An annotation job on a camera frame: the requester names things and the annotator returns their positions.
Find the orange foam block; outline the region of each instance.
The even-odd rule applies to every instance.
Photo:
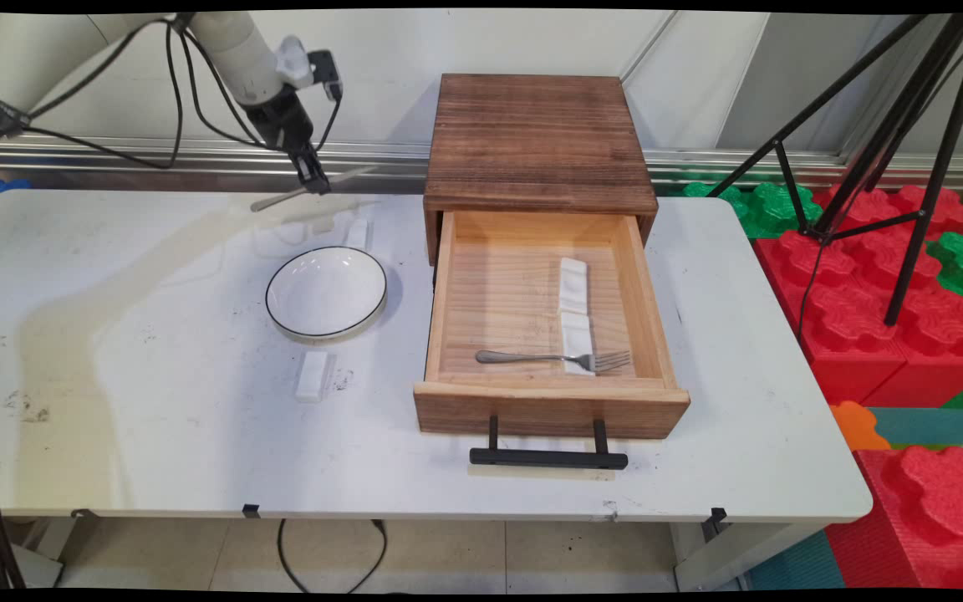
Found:
[[[886,441],[875,431],[875,414],[856,401],[842,401],[837,406],[830,406],[834,414],[834,422],[845,437],[845,445],[849,450],[888,450],[890,442]]]

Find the white table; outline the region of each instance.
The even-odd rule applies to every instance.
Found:
[[[0,503],[61,517],[661,521],[680,585],[714,587],[872,502],[752,248],[719,199],[660,198],[646,256],[680,385],[665,441],[614,441],[622,472],[471,466],[486,438],[418,431],[432,305],[418,196],[7,191],[0,195]],[[308,347],[265,287],[286,260],[372,221],[389,304]],[[332,230],[322,232],[332,226]],[[501,437],[592,451],[586,439]],[[711,508],[728,523],[704,545]]]

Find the wooden box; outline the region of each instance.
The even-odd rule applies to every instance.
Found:
[[[675,382],[664,327],[632,216],[445,211],[425,380],[414,389],[423,431],[662,438],[689,406]],[[594,352],[631,363],[582,376],[562,362],[481,365],[479,349],[558,354],[559,262],[588,264]]]
[[[425,177],[436,260],[445,211],[656,217],[638,135],[616,77],[445,74]]]

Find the white bowl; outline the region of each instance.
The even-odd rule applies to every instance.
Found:
[[[321,247],[293,257],[267,286],[267,311],[302,339],[332,339],[370,324],[385,307],[387,281],[377,259],[351,247]]]

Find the red foam block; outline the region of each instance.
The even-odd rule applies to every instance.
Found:
[[[963,449],[853,452],[867,517],[825,529],[846,587],[963,589]]]
[[[879,289],[879,293],[885,294],[889,302],[898,282],[901,264],[905,262],[905,252],[909,250],[909,239],[912,235],[912,230],[890,227],[848,237],[834,244],[842,245],[842,251],[856,260],[857,267],[853,273],[857,278],[864,284]],[[936,289],[940,286],[937,278],[943,264],[939,259],[926,254],[925,249],[926,247],[920,249],[909,288]]]
[[[820,207],[826,209],[834,199],[834,194],[838,193],[839,186],[840,184],[834,184],[834,186],[827,188],[826,191],[818,191],[818,193],[813,195],[813,201]],[[849,209],[849,213],[846,214],[845,220],[842,221],[842,225],[838,228],[840,232],[860,228],[860,226],[867,226],[875,222],[882,222],[883,220],[889,220],[891,217],[901,216],[901,211],[894,206],[894,203],[890,202],[890,195],[878,188],[875,188],[875,190],[872,190],[870,193],[858,194],[856,202],[854,202],[852,206],[846,205],[843,210],[846,208]]]
[[[898,329],[905,363],[864,405],[939,408],[963,391],[963,297],[941,287],[910,290]]]
[[[757,239],[754,250],[792,330],[819,252],[818,243],[786,232]],[[883,325],[885,305],[853,277],[856,263],[839,247],[827,247],[805,308],[802,350],[830,404],[857,403],[905,362],[894,329]]]
[[[898,209],[899,213],[919,211],[924,203],[925,189],[920,186],[903,186],[897,194],[890,195],[890,205]],[[905,222],[897,228],[912,232],[914,222]],[[939,201],[935,203],[935,211],[928,226],[928,240],[939,240],[943,232],[958,232],[963,235],[963,203],[960,195],[949,188],[939,191]]]

